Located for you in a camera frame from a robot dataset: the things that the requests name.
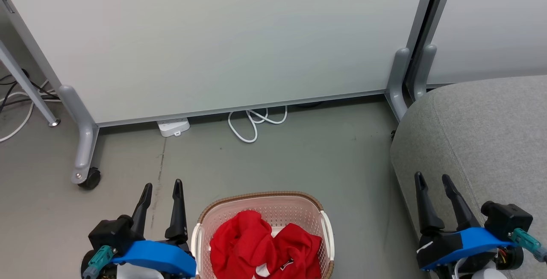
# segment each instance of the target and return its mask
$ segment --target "whiteboard leg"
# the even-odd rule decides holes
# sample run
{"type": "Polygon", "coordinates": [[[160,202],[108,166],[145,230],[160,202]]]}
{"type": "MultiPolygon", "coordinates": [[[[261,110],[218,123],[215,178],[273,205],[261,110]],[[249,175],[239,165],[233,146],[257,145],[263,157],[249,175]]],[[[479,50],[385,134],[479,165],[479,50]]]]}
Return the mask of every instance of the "whiteboard leg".
{"type": "Polygon", "coordinates": [[[426,94],[426,83],[429,76],[429,71],[431,65],[433,64],[433,59],[435,59],[435,54],[437,53],[437,47],[433,44],[427,45],[420,56],[418,61],[418,69],[416,70],[416,77],[414,78],[414,83],[412,84],[410,93],[414,95],[414,100],[418,100],[424,94],[426,94]]]}
{"type": "Polygon", "coordinates": [[[385,91],[385,97],[397,121],[401,120],[407,110],[405,100],[403,99],[403,80],[405,79],[406,68],[409,64],[409,57],[410,50],[406,47],[399,49],[395,53],[387,83],[387,90],[385,91]]]}
{"type": "Polygon", "coordinates": [[[49,123],[49,127],[57,126],[60,120],[57,119],[53,113],[51,113],[51,110],[49,110],[49,108],[45,105],[45,102],[41,98],[40,94],[38,94],[37,89],[31,84],[27,76],[25,76],[21,70],[21,67],[19,67],[12,54],[9,53],[2,41],[0,41],[0,61],[4,63],[13,78],[15,78],[21,88],[23,88],[23,90],[25,90],[25,92],[29,95],[29,98],[31,98],[32,102],[40,110],[41,114],[44,115],[45,119],[49,123]]]}
{"type": "Polygon", "coordinates": [[[80,131],[80,142],[78,143],[76,162],[74,163],[74,172],[71,178],[72,183],[80,184],[88,178],[99,128],[74,88],[62,85],[59,88],[59,96],[68,112],[72,115],[72,119],[78,124],[78,130],[80,131]]]}

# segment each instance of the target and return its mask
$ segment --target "gray fabric cushion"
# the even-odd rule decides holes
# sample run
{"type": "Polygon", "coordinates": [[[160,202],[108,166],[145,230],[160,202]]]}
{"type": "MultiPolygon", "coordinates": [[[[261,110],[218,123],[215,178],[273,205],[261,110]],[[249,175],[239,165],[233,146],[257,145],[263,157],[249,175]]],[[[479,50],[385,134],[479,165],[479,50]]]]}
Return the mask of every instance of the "gray fabric cushion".
{"type": "MultiPolygon", "coordinates": [[[[448,230],[457,224],[444,173],[481,224],[485,201],[514,203],[534,216],[530,233],[547,244],[547,76],[465,82],[429,92],[399,124],[391,162],[417,234],[414,172],[421,171],[448,230]]],[[[506,275],[543,279],[547,266],[525,253],[522,267],[506,275]]]]}

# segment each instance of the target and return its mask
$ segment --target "white power strip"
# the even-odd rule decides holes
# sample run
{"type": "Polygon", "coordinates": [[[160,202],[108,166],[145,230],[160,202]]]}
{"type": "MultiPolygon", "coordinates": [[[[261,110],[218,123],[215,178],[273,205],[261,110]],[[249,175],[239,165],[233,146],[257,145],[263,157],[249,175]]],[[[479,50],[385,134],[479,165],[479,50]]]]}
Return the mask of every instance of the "white power strip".
{"type": "Polygon", "coordinates": [[[188,122],[188,119],[182,117],[179,119],[158,121],[158,127],[160,128],[162,136],[170,137],[174,135],[175,137],[178,137],[183,131],[188,131],[190,123],[188,122]]]}

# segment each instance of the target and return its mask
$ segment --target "gray floor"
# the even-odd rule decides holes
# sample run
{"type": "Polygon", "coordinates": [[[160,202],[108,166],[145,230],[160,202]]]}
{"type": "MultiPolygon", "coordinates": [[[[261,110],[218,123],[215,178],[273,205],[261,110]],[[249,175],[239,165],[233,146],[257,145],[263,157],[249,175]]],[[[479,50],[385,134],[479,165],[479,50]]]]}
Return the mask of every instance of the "gray floor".
{"type": "MultiPolygon", "coordinates": [[[[25,62],[25,49],[14,55],[25,62]]],[[[49,106],[62,120],[58,127],[47,127],[35,110],[20,133],[0,143],[2,277],[77,278],[90,249],[87,234],[101,219],[131,214],[147,182],[154,196],[145,236],[162,239],[177,178],[184,183],[190,230],[216,199],[301,190],[319,199],[332,221],[334,279],[423,277],[389,163],[396,123],[381,97],[293,108],[281,125],[258,125],[254,144],[239,141],[225,115],[193,119],[180,137],[162,137],[153,123],[104,129],[94,156],[103,179],[92,191],[71,184],[78,131],[60,104],[49,106]]],[[[2,112],[0,137],[19,125],[27,107],[2,112]]],[[[248,120],[234,125],[252,135],[248,120]]]]}

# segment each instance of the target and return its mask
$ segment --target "plastic basket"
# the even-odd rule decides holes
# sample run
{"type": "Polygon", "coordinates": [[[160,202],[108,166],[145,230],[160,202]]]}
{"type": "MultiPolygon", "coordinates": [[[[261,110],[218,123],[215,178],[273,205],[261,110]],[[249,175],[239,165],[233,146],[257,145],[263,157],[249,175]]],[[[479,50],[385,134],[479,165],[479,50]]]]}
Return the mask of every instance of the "plastic basket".
{"type": "Polygon", "coordinates": [[[191,239],[191,251],[197,261],[196,279],[216,279],[209,252],[211,238],[221,224],[247,209],[262,214],[262,219],[272,226],[273,236],[289,223],[320,236],[323,239],[318,252],[321,276],[330,278],[334,269],[334,234],[322,205],[306,193],[270,191],[221,199],[201,213],[191,239]]]}

